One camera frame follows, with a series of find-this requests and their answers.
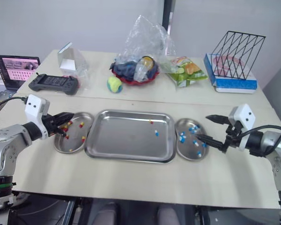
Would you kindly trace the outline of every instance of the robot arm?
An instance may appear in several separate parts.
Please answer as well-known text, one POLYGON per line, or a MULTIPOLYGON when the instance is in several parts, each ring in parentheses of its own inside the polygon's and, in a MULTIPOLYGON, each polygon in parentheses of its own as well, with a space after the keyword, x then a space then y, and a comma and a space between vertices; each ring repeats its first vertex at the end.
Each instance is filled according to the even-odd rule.
POLYGON ((259 131, 262 128, 281 129, 281 127, 267 125, 252 129, 255 116, 247 104, 233 108, 229 117, 211 115, 207 116, 207 119, 219 124, 228 124, 225 143, 214 140, 207 135, 197 135, 199 140, 219 149, 223 153, 226 153, 229 146, 239 147, 240 150, 246 148, 251 155, 265 157, 270 161, 281 206, 281 133, 273 131, 263 133, 259 131))
POLYGON ((66 135, 58 127, 69 122, 74 114, 62 112, 51 116, 48 114, 49 105, 49 101, 29 95, 25 107, 28 123, 0 129, 0 210, 9 209, 15 202, 11 192, 14 185, 12 176, 19 153, 36 139, 46 139, 56 133, 66 135))

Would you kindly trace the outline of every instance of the snack bag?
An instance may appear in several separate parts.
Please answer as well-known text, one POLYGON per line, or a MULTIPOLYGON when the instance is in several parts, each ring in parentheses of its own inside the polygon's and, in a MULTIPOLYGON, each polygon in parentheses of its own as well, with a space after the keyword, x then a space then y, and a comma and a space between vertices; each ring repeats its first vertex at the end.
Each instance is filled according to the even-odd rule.
POLYGON ((187 87, 196 81, 207 79, 207 75, 186 56, 171 62, 177 66, 177 70, 175 73, 168 73, 168 75, 178 87, 187 87))

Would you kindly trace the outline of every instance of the oval metal dish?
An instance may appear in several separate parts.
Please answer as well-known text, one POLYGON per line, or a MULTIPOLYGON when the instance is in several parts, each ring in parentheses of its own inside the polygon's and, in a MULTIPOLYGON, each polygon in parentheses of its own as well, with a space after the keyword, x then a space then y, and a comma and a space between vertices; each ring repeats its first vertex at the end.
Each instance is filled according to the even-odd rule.
POLYGON ((195 120, 183 118, 178 120, 175 124, 175 131, 177 135, 177 152, 180 156, 190 161, 201 161, 206 157, 209 147, 204 147, 203 142, 199 141, 195 136, 196 134, 206 134, 201 124, 195 120), (192 134, 192 131, 190 131, 189 128, 194 129, 195 126, 197 126, 198 129, 196 129, 195 133, 192 134), (184 136, 186 137, 184 143, 181 143, 179 140, 179 136, 182 132, 185 133, 184 136))
POLYGON ((71 120, 72 125, 68 126, 67 135, 69 139, 62 137, 61 135, 55 135, 54 146, 55 149, 61 153, 71 154, 78 152, 84 148, 82 137, 87 138, 90 127, 94 122, 94 117, 87 112, 75 113, 71 120))

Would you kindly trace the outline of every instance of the metal tray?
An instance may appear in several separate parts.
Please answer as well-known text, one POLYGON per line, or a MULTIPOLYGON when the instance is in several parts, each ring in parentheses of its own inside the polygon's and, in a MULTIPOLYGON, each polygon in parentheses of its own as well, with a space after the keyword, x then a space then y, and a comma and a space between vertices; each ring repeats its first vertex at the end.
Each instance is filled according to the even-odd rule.
POLYGON ((205 147, 205 144, 199 141, 195 136, 196 134, 206 134, 201 124, 199 124, 197 121, 183 118, 178 120, 175 124, 175 131, 177 135, 177 152, 180 156, 191 161, 200 161, 206 157, 209 147, 205 147), (184 143, 181 143, 179 136, 181 136, 183 132, 185 140, 184 143))
POLYGON ((90 127, 94 122, 94 117, 86 112, 75 113, 71 120, 72 125, 68 126, 67 135, 69 139, 62 137, 61 135, 55 135, 54 146, 55 149, 61 153, 74 153, 84 148, 82 137, 87 137, 90 127))
POLYGON ((164 113, 104 110, 95 118, 85 152, 95 158, 167 163, 175 157, 174 126, 164 113))

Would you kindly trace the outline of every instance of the clear plastic bag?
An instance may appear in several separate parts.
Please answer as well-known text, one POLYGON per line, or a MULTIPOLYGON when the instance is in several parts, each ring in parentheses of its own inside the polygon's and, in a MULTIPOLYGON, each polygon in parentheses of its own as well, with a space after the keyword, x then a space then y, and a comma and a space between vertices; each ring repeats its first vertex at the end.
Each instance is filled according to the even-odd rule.
POLYGON ((58 52, 59 68, 63 76, 73 76, 78 79, 80 89, 90 88, 89 65, 81 52, 70 48, 68 43, 58 52))
MULTIPOLYGON (((140 62, 142 57, 150 56, 159 66, 159 72, 173 73, 177 67, 167 59, 167 56, 175 56, 174 42, 167 31, 154 19, 148 19, 142 15, 136 20, 125 42, 124 50, 116 57, 116 65, 130 61, 140 62)), ((137 81, 147 80, 146 68, 139 65, 135 72, 137 81)))

